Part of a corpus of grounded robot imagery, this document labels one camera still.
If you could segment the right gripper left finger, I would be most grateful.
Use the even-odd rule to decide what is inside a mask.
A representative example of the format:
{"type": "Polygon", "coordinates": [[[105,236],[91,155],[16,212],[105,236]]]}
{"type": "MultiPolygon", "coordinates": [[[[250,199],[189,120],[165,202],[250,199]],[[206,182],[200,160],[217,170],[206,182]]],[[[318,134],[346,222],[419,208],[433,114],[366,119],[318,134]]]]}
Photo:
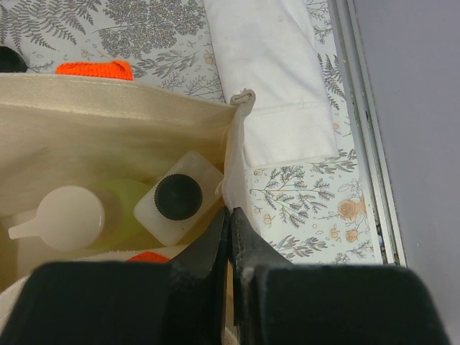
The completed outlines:
{"type": "Polygon", "coordinates": [[[166,263],[51,262],[27,279],[8,344],[220,344],[230,214],[166,263]]]}

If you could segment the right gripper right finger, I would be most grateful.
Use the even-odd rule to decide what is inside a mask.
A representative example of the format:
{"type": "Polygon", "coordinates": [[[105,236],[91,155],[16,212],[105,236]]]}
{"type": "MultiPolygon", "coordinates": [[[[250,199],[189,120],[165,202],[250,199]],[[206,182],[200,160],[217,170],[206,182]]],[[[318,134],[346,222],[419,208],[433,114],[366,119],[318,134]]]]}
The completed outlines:
{"type": "Polygon", "coordinates": [[[293,264],[231,216],[242,344],[447,344],[422,280],[394,265],[293,264]]]}

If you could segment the white bottle black cap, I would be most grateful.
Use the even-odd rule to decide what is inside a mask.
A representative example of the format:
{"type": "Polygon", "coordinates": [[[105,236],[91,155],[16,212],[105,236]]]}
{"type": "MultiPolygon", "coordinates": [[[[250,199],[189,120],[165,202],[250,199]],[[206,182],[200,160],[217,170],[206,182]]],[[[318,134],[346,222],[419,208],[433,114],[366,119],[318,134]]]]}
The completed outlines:
{"type": "Polygon", "coordinates": [[[134,217],[161,244],[174,246],[221,197],[223,178],[203,155],[189,151],[139,200],[134,217]]]}

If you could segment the green pump bottle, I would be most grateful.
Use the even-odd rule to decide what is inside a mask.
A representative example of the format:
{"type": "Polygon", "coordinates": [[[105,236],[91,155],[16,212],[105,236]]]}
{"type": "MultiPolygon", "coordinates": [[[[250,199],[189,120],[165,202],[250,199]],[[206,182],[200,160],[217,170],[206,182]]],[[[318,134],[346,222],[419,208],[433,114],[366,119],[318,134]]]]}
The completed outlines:
{"type": "Polygon", "coordinates": [[[9,238],[37,237],[61,252],[161,247],[134,217],[134,207],[149,190],[130,179],[59,187],[42,199],[30,220],[9,227],[9,238]]]}

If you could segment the beige canvas tote bag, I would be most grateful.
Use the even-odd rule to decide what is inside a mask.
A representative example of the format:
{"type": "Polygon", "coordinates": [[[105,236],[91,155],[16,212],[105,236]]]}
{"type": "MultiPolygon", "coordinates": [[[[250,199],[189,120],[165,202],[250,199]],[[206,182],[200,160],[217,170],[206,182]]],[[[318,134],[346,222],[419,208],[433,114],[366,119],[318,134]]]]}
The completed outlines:
{"type": "Polygon", "coordinates": [[[154,178],[188,150],[224,168],[224,208],[244,210],[244,120],[254,102],[251,90],[226,105],[132,81],[5,73],[1,213],[24,211],[68,183],[154,178]]]}

